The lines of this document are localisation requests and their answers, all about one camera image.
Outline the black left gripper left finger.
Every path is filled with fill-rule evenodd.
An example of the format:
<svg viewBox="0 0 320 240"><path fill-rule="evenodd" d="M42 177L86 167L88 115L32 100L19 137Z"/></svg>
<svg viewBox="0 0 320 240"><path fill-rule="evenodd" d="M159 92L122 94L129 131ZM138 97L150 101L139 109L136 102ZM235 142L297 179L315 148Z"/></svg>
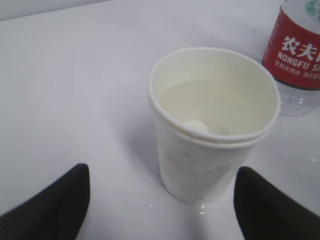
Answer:
<svg viewBox="0 0 320 240"><path fill-rule="evenodd" d="M0 217L2 240L75 240L90 204L90 172L79 163Z"/></svg>

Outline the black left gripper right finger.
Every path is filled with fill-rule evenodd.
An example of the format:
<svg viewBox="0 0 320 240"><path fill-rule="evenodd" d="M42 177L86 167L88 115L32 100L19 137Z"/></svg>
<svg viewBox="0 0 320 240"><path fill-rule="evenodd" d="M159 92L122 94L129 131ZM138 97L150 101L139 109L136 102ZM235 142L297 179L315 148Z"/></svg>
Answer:
<svg viewBox="0 0 320 240"><path fill-rule="evenodd" d="M318 240L320 217L250 167L235 178L233 206L246 240Z"/></svg>

